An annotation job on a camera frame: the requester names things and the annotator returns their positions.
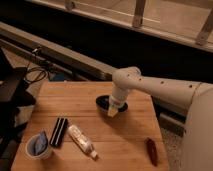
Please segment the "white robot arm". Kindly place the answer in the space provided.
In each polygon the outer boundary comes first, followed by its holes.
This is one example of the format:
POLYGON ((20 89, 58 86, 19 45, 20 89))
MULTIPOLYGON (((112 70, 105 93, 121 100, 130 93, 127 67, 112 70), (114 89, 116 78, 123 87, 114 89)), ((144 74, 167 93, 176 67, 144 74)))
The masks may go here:
POLYGON ((108 115, 114 117, 131 90, 145 92, 187 111, 179 171, 213 171, 213 84, 147 77, 137 67, 112 74, 108 115))

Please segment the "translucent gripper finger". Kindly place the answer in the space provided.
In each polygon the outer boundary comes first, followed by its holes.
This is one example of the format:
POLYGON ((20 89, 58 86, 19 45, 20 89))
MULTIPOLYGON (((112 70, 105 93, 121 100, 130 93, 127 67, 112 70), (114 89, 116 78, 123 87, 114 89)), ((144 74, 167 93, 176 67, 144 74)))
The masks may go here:
POLYGON ((108 113, 107 113, 107 115, 108 115, 109 117, 114 117, 117 113, 118 113, 118 108, 117 108, 117 107, 115 107, 115 106, 110 106, 110 107, 108 108, 108 113))

